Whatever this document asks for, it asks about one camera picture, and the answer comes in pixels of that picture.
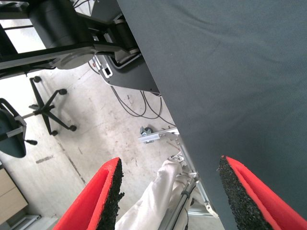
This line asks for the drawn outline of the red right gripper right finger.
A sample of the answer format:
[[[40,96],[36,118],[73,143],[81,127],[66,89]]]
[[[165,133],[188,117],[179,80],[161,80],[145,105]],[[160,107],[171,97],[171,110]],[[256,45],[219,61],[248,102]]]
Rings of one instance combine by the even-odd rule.
[[[307,228],[307,220],[241,162],[223,155],[218,171],[239,230]]]

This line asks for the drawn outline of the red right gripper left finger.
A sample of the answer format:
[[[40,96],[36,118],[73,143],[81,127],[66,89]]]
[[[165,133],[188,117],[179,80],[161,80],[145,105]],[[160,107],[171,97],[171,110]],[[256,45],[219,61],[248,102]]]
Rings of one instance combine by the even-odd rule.
[[[119,157],[105,162],[53,229],[113,230],[118,216],[123,171]]]

